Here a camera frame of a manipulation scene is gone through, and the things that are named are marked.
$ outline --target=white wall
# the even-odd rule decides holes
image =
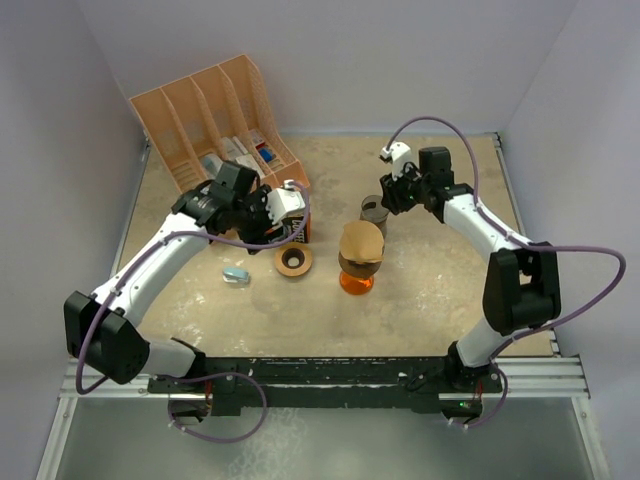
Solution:
[[[109,273],[142,141],[73,1],[0,4],[2,478],[35,478],[67,358],[62,305]]]
[[[629,269],[604,302],[561,328],[580,353],[614,471],[640,470],[640,3],[580,0],[505,133],[527,233],[619,248]],[[615,261],[561,262],[565,311],[611,278]]]
[[[284,131],[504,128],[576,0],[78,0],[125,94],[248,53]],[[418,129],[437,129],[431,125]]]

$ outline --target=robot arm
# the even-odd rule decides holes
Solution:
[[[263,185],[251,191],[256,177],[251,169],[225,163],[215,180],[178,199],[158,232],[113,278],[88,297],[73,293],[64,305],[69,353],[78,357],[98,309],[115,294],[90,340],[86,363],[121,384],[138,373],[187,375],[196,358],[193,347],[177,339],[143,338],[137,327],[158,294],[211,242],[212,235],[233,228],[243,242],[252,245],[274,243],[289,235],[282,220],[303,211],[304,199],[287,188],[272,190]],[[118,288],[124,273],[140,262]]]
[[[556,254],[521,248],[512,239],[525,244],[531,240],[482,206],[508,235],[505,238],[489,225],[477,212],[472,188],[455,183],[446,148],[421,149],[419,167],[412,161],[410,148],[401,142],[383,148],[380,158],[392,165],[391,173],[380,179],[384,207],[398,215],[423,205],[441,223],[465,236],[487,263],[484,317],[449,351],[460,368],[487,366],[493,352],[518,331],[540,327],[560,315]]]

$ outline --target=stained surface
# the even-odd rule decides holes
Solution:
[[[366,295],[338,284],[339,239],[358,219],[363,198],[379,194],[388,165],[378,160],[386,137],[291,137],[312,185],[314,263],[299,279],[280,275],[273,252],[212,245],[176,275],[149,309],[140,329],[177,336],[211,356],[442,355],[482,315],[486,266],[465,238],[415,207],[390,216],[385,259]],[[456,181],[473,182],[464,146],[452,137],[407,137],[417,154],[447,146]],[[480,194],[507,224],[516,226],[504,177],[490,137],[474,137]],[[123,262],[158,230],[178,192],[159,156],[151,155],[140,189]],[[249,271],[251,283],[234,288],[225,266]],[[546,334],[518,342],[508,354],[549,355]]]

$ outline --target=purple cable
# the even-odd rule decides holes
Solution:
[[[169,242],[176,237],[182,237],[182,236],[201,237],[214,242],[224,243],[226,245],[232,245],[234,247],[248,248],[250,250],[267,250],[271,248],[278,248],[295,240],[295,238],[302,232],[302,230],[307,224],[307,221],[309,220],[309,213],[311,211],[311,206],[309,205],[309,193],[307,192],[307,189],[304,188],[304,186],[298,182],[291,182],[291,183],[300,189],[302,196],[304,198],[305,208],[304,208],[304,216],[302,217],[302,222],[300,223],[300,225],[296,227],[293,233],[289,235],[287,238],[285,238],[284,240],[280,240],[278,242],[274,242],[267,245],[252,245],[249,243],[240,242],[238,240],[230,240],[228,238],[218,237],[216,235],[210,235],[206,232],[189,232],[189,231],[171,232],[166,237],[164,237],[161,241],[158,241],[158,243],[152,245],[147,250],[145,250],[142,254],[140,254],[140,256],[131,264],[129,269],[127,269],[127,271],[125,272],[122,272],[122,276],[120,280],[118,280],[118,282],[115,284],[114,290],[115,291],[121,290],[122,287],[126,285],[127,281],[131,278],[131,276],[136,272],[136,270],[138,270],[138,268],[140,268],[140,266],[142,266],[149,259],[149,257],[156,252],[156,250],[158,250],[160,247],[165,245],[166,242]],[[111,302],[113,302],[114,298],[115,298],[115,293],[110,293],[109,295],[107,295],[107,298],[105,298],[105,301],[103,302],[103,304],[100,305],[100,307],[98,308],[98,311],[93,317],[93,320],[91,320],[91,324],[87,329],[87,333],[82,342],[82,346],[80,347],[80,353],[78,354],[78,366],[76,367],[76,390],[80,395],[86,395],[88,393],[93,392],[96,388],[98,388],[105,381],[107,381],[107,377],[104,376],[100,380],[96,381],[93,385],[85,388],[82,385],[82,375],[83,375],[84,365],[87,359],[87,351],[89,350],[89,344],[91,343],[91,339],[93,338],[93,335],[95,334],[95,331],[98,328],[98,325],[102,320],[102,317],[106,313],[107,308],[109,307]]]
[[[167,375],[164,375],[162,378],[166,378],[168,380],[172,380],[178,383],[199,383],[199,382],[206,382],[207,380],[213,380],[216,378],[227,377],[228,375],[232,375],[234,377],[242,378],[243,380],[248,381],[254,387],[256,387],[256,390],[258,390],[258,393],[260,394],[260,398],[262,400],[262,412],[260,413],[260,419],[258,420],[258,423],[256,423],[251,430],[249,430],[247,433],[244,433],[237,437],[231,437],[231,438],[213,437],[211,435],[205,435],[203,433],[196,432],[195,430],[191,430],[185,427],[178,421],[176,416],[171,411],[171,400],[169,400],[169,402],[167,403],[167,414],[169,415],[169,421],[171,422],[171,425],[173,425],[174,427],[176,427],[177,429],[181,430],[184,433],[188,433],[192,437],[196,437],[196,438],[199,438],[200,440],[205,440],[207,442],[212,442],[212,443],[241,442],[242,440],[246,440],[251,435],[256,433],[264,423],[264,420],[267,418],[267,396],[264,393],[264,390],[262,389],[260,384],[256,382],[253,378],[249,377],[248,375],[245,375],[244,373],[239,373],[239,372],[224,372],[224,373],[214,373],[212,375],[206,375],[204,377],[198,377],[198,378],[176,378],[176,377],[171,377]]]
[[[539,328],[535,328],[535,329],[532,329],[532,330],[525,330],[523,332],[517,333],[516,335],[514,335],[511,338],[508,338],[507,340],[504,341],[504,343],[502,345],[500,345],[491,354],[489,359],[492,362],[509,345],[511,345],[512,343],[516,342],[517,340],[520,340],[522,338],[528,337],[529,335],[534,335],[536,333],[543,332],[545,330],[550,330],[552,328],[559,327],[560,325],[564,325],[568,321],[573,320],[574,318],[576,318],[579,315],[582,315],[584,312],[589,310],[595,304],[600,302],[604,297],[609,295],[613,291],[614,288],[616,288],[618,283],[620,283],[620,280],[622,280],[622,277],[624,276],[624,273],[625,273],[625,271],[627,269],[627,260],[624,258],[624,255],[622,255],[622,253],[618,252],[617,250],[614,250],[614,249],[611,249],[611,248],[605,248],[605,247],[591,247],[591,246],[587,246],[587,245],[567,245],[567,246],[531,245],[531,244],[522,242],[521,240],[510,236],[510,233],[507,230],[505,230],[502,226],[500,226],[498,223],[496,223],[489,215],[487,215],[485,213],[485,211],[482,208],[482,206],[480,205],[480,201],[479,201],[480,175],[478,173],[478,161],[476,159],[476,155],[475,155],[475,153],[473,151],[473,148],[471,147],[471,144],[469,143],[469,140],[464,135],[464,133],[462,133],[462,131],[458,127],[456,127],[454,124],[452,124],[451,122],[449,122],[447,120],[444,120],[443,118],[433,117],[433,116],[420,116],[420,117],[412,118],[411,120],[408,120],[405,123],[403,123],[400,126],[400,128],[398,128],[393,133],[393,135],[389,139],[389,142],[387,143],[387,150],[389,149],[389,147],[391,147],[391,144],[395,141],[395,139],[398,137],[398,135],[400,135],[400,133],[405,128],[407,128],[412,123],[415,123],[415,122],[418,122],[418,121],[422,121],[422,120],[431,120],[431,121],[438,122],[438,123],[441,123],[443,125],[446,125],[447,127],[449,127],[451,130],[453,130],[455,132],[455,134],[460,138],[460,140],[462,140],[462,143],[464,143],[464,146],[466,147],[467,152],[469,152],[469,157],[471,157],[471,166],[473,167],[473,203],[476,206],[476,210],[478,211],[478,214],[484,219],[485,222],[487,222],[489,225],[491,225],[494,229],[496,229],[505,238],[508,238],[509,241],[515,243],[516,245],[518,245],[521,248],[530,250],[532,252],[600,253],[600,254],[604,254],[604,255],[611,255],[611,256],[615,257],[619,262],[618,272],[616,273],[616,275],[613,278],[613,280],[611,280],[611,282],[600,293],[598,293],[595,297],[593,297],[591,300],[589,300],[587,303],[585,303],[582,307],[580,307],[577,310],[569,313],[568,315],[565,315],[562,318],[559,318],[559,319],[557,319],[557,320],[555,320],[553,322],[549,322],[546,325],[543,325],[542,327],[539,327]],[[500,398],[500,401],[498,402],[498,405],[496,405],[496,407],[488,415],[486,415],[482,419],[478,420],[477,422],[474,422],[473,424],[470,424],[469,427],[472,427],[472,426],[475,427],[475,426],[484,424],[488,419],[492,418],[498,412],[498,410],[500,408],[502,408],[502,405],[504,405],[504,401],[507,398],[507,376],[499,368],[498,368],[498,371],[499,371],[500,375],[502,376],[502,378],[503,378],[503,380],[505,382],[505,385],[503,387],[503,394],[502,394],[502,397]]]

